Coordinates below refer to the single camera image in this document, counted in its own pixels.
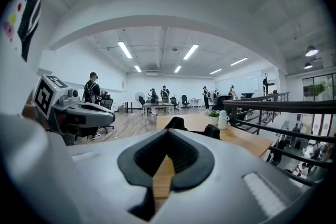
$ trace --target floor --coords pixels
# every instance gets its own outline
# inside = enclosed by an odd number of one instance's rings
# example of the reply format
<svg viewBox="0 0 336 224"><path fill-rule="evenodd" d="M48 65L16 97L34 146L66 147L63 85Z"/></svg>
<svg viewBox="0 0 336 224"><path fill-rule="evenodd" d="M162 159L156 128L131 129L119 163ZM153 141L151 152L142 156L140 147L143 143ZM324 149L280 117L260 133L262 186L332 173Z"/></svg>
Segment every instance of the floor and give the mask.
<svg viewBox="0 0 336 224"><path fill-rule="evenodd" d="M160 113L161 115L164 115L163 110L159 111L157 109L156 112ZM201 108L186 108L186 109L180 108L179 111L175 110L174 112L175 115L206 113L204 106ZM79 138L76 141L76 145L111 141L116 139L116 135L118 139L154 131L156 129L157 116L148 115L147 123L146 125L143 125L143 119L141 113L142 110L138 109L133 109L133 113L116 112L115 113L116 121L112 123L112 125L114 125L115 127L116 132L114 132L112 128L108 128L108 133L106 134L104 129L100 129L99 130L99 133L101 134L100 138L95 140L87 137Z"/></svg>

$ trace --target railing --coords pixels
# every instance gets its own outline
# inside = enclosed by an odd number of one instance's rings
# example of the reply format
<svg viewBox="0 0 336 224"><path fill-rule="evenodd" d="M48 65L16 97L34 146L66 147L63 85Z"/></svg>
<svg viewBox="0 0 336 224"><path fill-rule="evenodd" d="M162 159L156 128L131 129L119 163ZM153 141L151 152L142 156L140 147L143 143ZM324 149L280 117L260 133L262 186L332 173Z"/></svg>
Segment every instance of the railing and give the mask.
<svg viewBox="0 0 336 224"><path fill-rule="evenodd" d="M279 101L274 100L274 98L280 97ZM230 115L230 122L231 126L237 127L242 129L239 126L242 125L248 125L249 127L247 129L242 130L248 130L250 128L257 128L257 135L259 134L259 130L266 130L274 133L289 135L293 137L303 138L307 140L314 140L314 141L321 141L321 142L327 142L327 143L336 143L336 137L330 137L330 136L316 136L316 135L309 135L309 134L303 134L298 132L293 132L289 130L282 130L278 128L273 128L269 126L264 126L261 123L261 116L268 111L276 111L276 112L289 112L289 113L310 113L310 114L336 114L336 101L322 101L322 102L289 102L289 93L280 93L280 94L272 94L267 95L265 97L257 97L257 98L249 98L249 99L241 99L241 100L232 100L232 101L223 101L224 107L231 107L232 113ZM237 108L243 109L245 111L237 113ZM238 117L240 115L244 115L248 112L259 110L259 115L255 116L248 120L240 120ZM251 123L250 121L253 119L256 119L259 117L258 124ZM294 159L297 159L299 161L303 161L309 165L313 166L319 166L322 168L330 168L333 164L329 162L322 162L318 161L316 159L306 158L303 156L298 156L293 153L281 150L279 148L271 146L269 148L273 152L281 153L284 156L288 156ZM307 186L312 186L315 184L315 182L303 179L299 176L293 175L289 172L286 172L282 170L284 173L286 173L289 177L292 179L303 183Z"/></svg>

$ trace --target white bottle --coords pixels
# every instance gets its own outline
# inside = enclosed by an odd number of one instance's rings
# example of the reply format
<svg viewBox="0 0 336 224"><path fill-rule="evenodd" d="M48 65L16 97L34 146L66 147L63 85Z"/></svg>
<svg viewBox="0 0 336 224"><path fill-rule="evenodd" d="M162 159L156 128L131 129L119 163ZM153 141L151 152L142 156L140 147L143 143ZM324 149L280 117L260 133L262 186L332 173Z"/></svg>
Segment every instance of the white bottle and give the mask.
<svg viewBox="0 0 336 224"><path fill-rule="evenodd" d="M220 111L219 120L218 120L218 128L226 129L226 124L228 120L230 120L230 118L228 117L228 115L226 115L226 111L225 110Z"/></svg>

